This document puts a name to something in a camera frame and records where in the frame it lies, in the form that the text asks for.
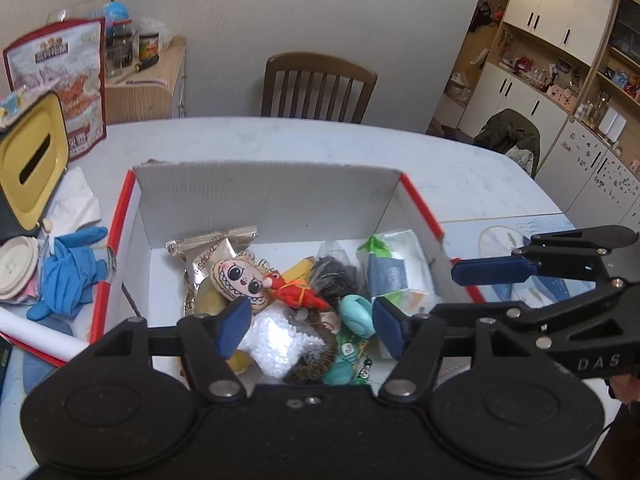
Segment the person right hand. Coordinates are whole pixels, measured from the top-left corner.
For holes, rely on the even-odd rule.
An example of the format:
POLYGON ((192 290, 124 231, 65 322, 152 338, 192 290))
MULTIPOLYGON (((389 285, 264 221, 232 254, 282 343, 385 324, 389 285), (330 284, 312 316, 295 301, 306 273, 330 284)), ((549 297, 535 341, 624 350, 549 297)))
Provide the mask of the person right hand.
POLYGON ((617 400, 625 404, 640 401, 640 379, 631 374, 611 377, 608 382, 617 400))

